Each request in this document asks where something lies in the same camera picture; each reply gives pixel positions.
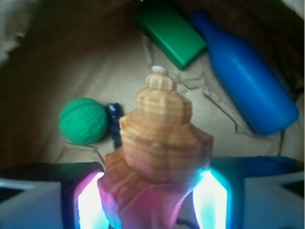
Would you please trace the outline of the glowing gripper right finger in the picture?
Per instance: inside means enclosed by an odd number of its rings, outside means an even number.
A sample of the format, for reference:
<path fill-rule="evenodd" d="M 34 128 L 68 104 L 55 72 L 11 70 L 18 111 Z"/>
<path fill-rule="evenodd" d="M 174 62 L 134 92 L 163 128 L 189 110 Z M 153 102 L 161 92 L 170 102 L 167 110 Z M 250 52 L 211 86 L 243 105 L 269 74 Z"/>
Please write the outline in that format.
<path fill-rule="evenodd" d="M 193 190 L 201 229 L 302 229 L 305 165 L 285 156 L 215 157 Z"/>

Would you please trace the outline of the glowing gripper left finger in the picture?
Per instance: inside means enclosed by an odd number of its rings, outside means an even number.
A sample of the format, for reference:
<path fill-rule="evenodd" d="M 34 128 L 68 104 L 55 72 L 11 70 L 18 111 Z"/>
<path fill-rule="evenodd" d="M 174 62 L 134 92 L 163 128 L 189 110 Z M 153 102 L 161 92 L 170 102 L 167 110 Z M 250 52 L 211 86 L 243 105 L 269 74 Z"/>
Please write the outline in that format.
<path fill-rule="evenodd" d="M 108 229 L 98 162 L 22 164 L 0 171 L 2 229 Z"/>

